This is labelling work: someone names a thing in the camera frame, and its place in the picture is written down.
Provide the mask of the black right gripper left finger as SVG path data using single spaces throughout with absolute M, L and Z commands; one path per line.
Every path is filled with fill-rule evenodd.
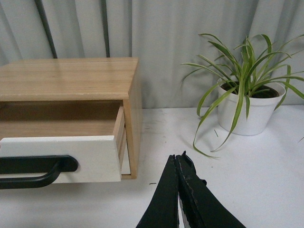
M 152 200 L 137 225 L 138 228 L 177 228 L 179 226 L 178 184 L 175 156 L 170 155 Z

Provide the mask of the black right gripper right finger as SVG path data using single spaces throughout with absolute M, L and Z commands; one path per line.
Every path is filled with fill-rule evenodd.
M 244 227 L 212 194 L 207 182 L 197 176 L 194 163 L 186 152 L 176 156 L 176 168 L 182 219 L 186 228 Z

